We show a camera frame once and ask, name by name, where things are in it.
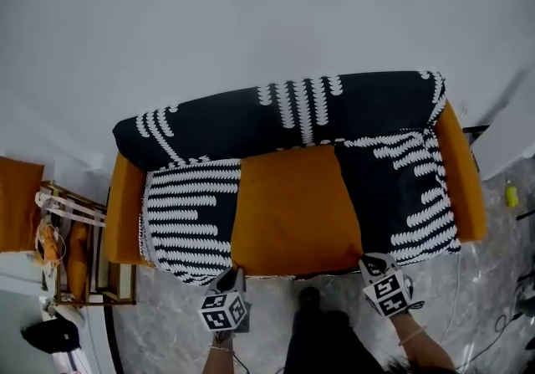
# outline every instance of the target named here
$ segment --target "bracelet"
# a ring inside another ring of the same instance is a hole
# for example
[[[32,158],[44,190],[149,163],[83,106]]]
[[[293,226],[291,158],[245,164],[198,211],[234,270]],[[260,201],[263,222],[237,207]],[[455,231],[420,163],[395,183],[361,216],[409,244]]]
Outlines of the bracelet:
[[[403,346],[407,341],[412,340],[415,338],[418,334],[421,332],[424,332],[425,328],[418,328],[418,330],[414,331],[412,334],[410,334],[408,337],[405,337],[403,340],[401,340],[398,344],[398,346]]]
[[[225,347],[210,346],[210,349],[215,349],[217,351],[224,351],[225,353],[228,353],[229,355],[234,356],[234,351],[230,349],[226,349]]]

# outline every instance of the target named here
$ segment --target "person's arm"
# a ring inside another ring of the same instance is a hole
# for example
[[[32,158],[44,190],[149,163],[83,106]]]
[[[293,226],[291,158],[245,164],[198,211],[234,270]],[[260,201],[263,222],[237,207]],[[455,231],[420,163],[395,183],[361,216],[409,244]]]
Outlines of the person's arm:
[[[202,374],[234,374],[232,338],[222,343],[218,343],[214,338],[211,345],[224,350],[210,349]]]
[[[448,354],[433,341],[408,313],[390,317],[411,365],[455,370]]]

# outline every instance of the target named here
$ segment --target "person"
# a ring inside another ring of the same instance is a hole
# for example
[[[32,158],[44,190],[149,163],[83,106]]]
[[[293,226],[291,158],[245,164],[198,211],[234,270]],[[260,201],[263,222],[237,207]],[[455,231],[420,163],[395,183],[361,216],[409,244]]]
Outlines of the person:
[[[317,289],[306,288],[300,292],[284,374],[455,372],[451,358],[422,330],[409,312],[389,318],[400,345],[405,349],[407,363],[394,361],[384,369],[360,342],[347,314],[342,311],[323,312],[319,303]],[[203,374],[232,374],[233,355],[232,336],[222,342],[214,339]]]

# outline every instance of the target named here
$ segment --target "gray floor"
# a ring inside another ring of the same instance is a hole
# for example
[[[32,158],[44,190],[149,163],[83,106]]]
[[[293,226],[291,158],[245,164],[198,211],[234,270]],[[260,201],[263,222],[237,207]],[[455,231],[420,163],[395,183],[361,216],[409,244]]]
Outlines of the gray floor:
[[[505,182],[517,185],[521,206],[505,207]],[[484,183],[489,217],[488,237],[463,245],[455,317],[444,346],[460,365],[497,336],[498,316],[510,316],[516,279],[531,270],[529,220],[517,223],[525,201],[535,189],[535,164],[521,161],[499,177]],[[415,318],[439,341],[450,321],[459,257],[445,255],[405,271],[415,280],[415,297],[425,300]],[[204,289],[182,284],[174,276],[139,269],[138,304],[114,309],[115,329],[125,372],[201,372],[211,335],[196,313]],[[308,282],[286,279],[249,280],[252,303],[251,332],[235,339],[235,350],[252,374],[274,374],[283,366],[290,338],[294,296],[313,284],[320,288],[326,308],[347,311],[354,329],[381,363],[401,356],[394,331],[364,301],[359,275],[319,277]],[[530,354],[523,348],[535,336],[531,319],[511,323],[496,345],[473,362],[485,373],[518,373]]]

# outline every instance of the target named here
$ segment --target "sofa armrest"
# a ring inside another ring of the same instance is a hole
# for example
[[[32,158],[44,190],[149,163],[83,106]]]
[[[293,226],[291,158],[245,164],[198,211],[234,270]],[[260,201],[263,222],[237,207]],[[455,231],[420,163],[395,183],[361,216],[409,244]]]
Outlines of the sofa armrest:
[[[468,141],[449,102],[436,123],[435,132],[446,169],[448,195],[459,240],[463,243],[482,240],[487,235],[482,185]]]
[[[139,216],[145,173],[120,153],[111,179],[104,229],[106,258],[111,263],[148,265],[140,255]]]

